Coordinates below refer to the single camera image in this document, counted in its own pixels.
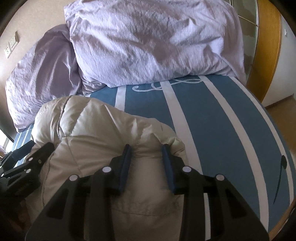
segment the pillow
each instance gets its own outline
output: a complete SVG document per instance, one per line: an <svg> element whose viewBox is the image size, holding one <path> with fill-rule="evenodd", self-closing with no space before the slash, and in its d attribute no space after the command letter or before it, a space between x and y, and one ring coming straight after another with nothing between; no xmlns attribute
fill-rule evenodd
<svg viewBox="0 0 296 241"><path fill-rule="evenodd" d="M225 1L78 0L64 12L84 76L109 87L188 74L246 84L240 21Z"/></svg>
<svg viewBox="0 0 296 241"><path fill-rule="evenodd" d="M18 62L6 81L8 109L18 132L34 122L43 104L75 95L81 89L78 64L69 38L65 24L47 31Z"/></svg>

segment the white stripe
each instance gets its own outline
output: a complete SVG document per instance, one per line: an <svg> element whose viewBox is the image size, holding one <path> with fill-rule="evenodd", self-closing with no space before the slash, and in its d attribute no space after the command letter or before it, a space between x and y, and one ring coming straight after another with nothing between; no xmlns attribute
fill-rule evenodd
<svg viewBox="0 0 296 241"><path fill-rule="evenodd" d="M19 141L20 141L20 137L21 137L21 135L22 135L22 132L19 134L19 138L17 139L17 143L15 144L15 150L17 149L17 146L18 146L18 143L19 143Z"/></svg>
<svg viewBox="0 0 296 241"><path fill-rule="evenodd" d="M205 76L199 76L199 77L219 102L220 106L222 107L228 119L230 120L231 124L233 125L233 128L235 129L245 149L246 155L249 159L249 163L254 175L257 191L258 191L260 221L265 227L265 229L268 230L269 209L268 209L266 183L264 180L263 172L262 172L257 154L255 152L255 149L246 133L246 130L242 126L241 122L239 121L238 117L236 116L236 114L234 113L233 109L228 104L224 96L222 96L222 94L218 91L218 89L214 86L214 84L210 82L210 80L207 77Z"/></svg>
<svg viewBox="0 0 296 241"><path fill-rule="evenodd" d="M115 108L124 111L125 104L126 104L126 85L122 85L117 88Z"/></svg>
<svg viewBox="0 0 296 241"><path fill-rule="evenodd" d="M189 166L202 174L202 167L200 159L187 123L185 115L182 111L180 103L169 81L160 82L160 85L168 104L168 108L172 117L177 136L182 140L186 147L186 154L189 161ZM210 239L211 226L210 226L210 208L209 201L205 199L205 236L206 240Z"/></svg>
<svg viewBox="0 0 296 241"><path fill-rule="evenodd" d="M241 90L250 98L250 100L253 102L253 104L256 106L260 114L262 115L263 119L266 121L268 127L270 128L270 131L272 132L274 139L276 140L276 143L279 147L279 150L281 152L281 155L285 156L287 159L287 178L288 178L288 186L289 186L289 194L290 194L290 204L292 203L294 199L294 187L293 187L293 179L292 179L292 173L291 173L291 168L288 160L288 156L286 154L286 150L284 148L284 145L274 127L272 124L270 118L266 114L265 110L262 108L260 103L256 100L256 98L235 78L235 77L230 77L240 88Z"/></svg>
<svg viewBox="0 0 296 241"><path fill-rule="evenodd" d="M28 136L28 133L29 133L29 129L26 131L26 134L25 134L25 137L24 137L24 139L23 139L23 141L22 141L22 145L21 145L21 146L24 145L24 143L25 143L25 141L26 141L26 138L27 138L27 136Z"/></svg>

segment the wall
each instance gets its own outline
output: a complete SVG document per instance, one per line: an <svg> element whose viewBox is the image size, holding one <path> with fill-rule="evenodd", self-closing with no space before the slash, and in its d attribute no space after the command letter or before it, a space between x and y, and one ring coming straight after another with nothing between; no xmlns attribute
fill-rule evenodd
<svg viewBox="0 0 296 241"><path fill-rule="evenodd" d="M10 19L26 0L2 0L0 1L0 36Z"/></svg>
<svg viewBox="0 0 296 241"><path fill-rule="evenodd" d="M17 62L47 30L65 23L64 6L71 2L72 0L28 0L15 13L0 36L0 128L12 137L16 131L8 112L5 82ZM4 48L16 31L20 42L6 59Z"/></svg>
<svg viewBox="0 0 296 241"><path fill-rule="evenodd" d="M270 0L280 13L283 15L285 20L288 22L290 28L296 35L296 11L295 11L295 2L291 0Z"/></svg>
<svg viewBox="0 0 296 241"><path fill-rule="evenodd" d="M281 50L274 77L262 102L264 106L271 105L296 93L296 37L283 16L281 21Z"/></svg>

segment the light switch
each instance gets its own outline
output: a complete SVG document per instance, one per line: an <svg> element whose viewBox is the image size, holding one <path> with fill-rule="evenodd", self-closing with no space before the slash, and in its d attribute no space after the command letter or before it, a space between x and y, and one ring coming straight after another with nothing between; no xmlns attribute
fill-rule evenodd
<svg viewBox="0 0 296 241"><path fill-rule="evenodd" d="M14 50L14 48L17 44L18 44L17 32L15 32L14 36L9 40L9 45L10 45L11 51Z"/></svg>

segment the blue fitted sheet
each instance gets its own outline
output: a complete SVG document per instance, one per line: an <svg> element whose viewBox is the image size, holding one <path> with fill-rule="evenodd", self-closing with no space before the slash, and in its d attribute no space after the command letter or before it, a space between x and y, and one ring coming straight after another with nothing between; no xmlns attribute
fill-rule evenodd
<svg viewBox="0 0 296 241"><path fill-rule="evenodd" d="M266 110L235 78L187 76L105 87L89 97L169 125L185 143L190 165L204 175L225 175L267 230L292 202L296 179L289 149ZM32 127L17 135L14 149L29 141ZM273 204L282 155L288 167Z"/></svg>

